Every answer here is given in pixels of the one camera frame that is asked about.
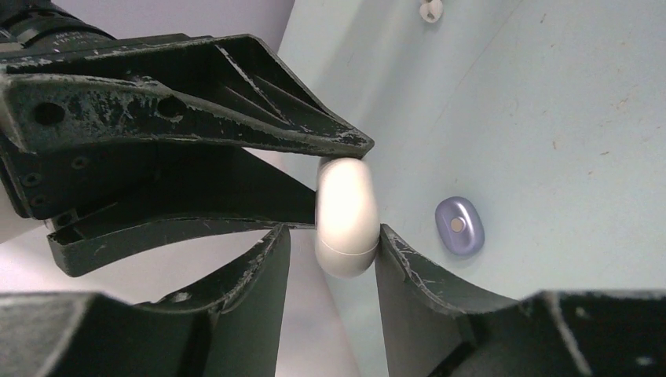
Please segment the white earbud charging case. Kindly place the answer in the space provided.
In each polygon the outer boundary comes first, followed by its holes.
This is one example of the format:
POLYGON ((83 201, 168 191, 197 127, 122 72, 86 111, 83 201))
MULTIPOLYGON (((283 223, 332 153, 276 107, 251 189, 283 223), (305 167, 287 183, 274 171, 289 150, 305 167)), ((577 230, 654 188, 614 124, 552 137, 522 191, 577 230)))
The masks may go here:
POLYGON ((315 254, 327 274, 364 273, 379 247, 380 221, 371 170, 353 158, 333 159, 317 177, 315 254))

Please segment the purple earbud charging case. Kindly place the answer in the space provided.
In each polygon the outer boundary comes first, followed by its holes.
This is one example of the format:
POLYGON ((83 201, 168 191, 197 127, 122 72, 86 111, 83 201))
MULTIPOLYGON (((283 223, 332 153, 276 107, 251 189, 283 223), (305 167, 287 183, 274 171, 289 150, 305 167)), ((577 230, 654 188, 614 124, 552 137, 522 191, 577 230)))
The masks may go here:
POLYGON ((483 247, 485 230, 479 213, 468 199, 448 197, 437 205, 434 216, 441 241, 452 254, 468 257, 483 247))

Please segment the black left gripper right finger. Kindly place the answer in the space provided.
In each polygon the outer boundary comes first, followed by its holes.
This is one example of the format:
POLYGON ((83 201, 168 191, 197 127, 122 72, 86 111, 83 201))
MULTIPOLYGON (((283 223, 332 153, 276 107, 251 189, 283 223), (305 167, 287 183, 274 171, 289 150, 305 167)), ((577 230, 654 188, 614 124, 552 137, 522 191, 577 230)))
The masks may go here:
POLYGON ((388 225, 375 261, 392 376, 662 376, 665 293, 513 300, 450 273, 388 225))

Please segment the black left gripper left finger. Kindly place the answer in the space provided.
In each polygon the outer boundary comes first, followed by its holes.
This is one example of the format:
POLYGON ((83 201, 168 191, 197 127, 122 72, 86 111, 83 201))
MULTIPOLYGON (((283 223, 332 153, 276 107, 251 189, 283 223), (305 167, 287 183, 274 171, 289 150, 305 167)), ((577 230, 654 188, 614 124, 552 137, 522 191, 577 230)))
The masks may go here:
POLYGON ((4 376, 272 376, 291 238, 249 251, 158 302, 95 292, 1 297, 4 376))

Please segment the white earbud left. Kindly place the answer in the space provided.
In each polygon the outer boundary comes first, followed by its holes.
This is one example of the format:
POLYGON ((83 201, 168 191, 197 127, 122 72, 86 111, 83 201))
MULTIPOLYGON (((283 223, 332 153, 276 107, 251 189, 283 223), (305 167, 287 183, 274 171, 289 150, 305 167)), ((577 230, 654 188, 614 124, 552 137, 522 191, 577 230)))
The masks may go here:
POLYGON ((444 12, 444 4, 442 0, 421 0, 419 7, 419 15, 427 23, 436 23, 444 12))

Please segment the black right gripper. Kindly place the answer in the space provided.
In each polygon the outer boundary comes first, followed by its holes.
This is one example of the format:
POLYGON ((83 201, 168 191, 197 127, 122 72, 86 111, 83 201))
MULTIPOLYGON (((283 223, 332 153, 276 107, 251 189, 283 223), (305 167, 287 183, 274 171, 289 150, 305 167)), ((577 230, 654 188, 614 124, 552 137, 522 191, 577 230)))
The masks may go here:
POLYGON ((226 145, 360 158, 374 144, 252 35, 116 40, 50 1, 4 1, 1 43, 14 210, 46 220, 122 196, 48 235, 69 276, 185 240, 314 226, 311 188, 226 145))

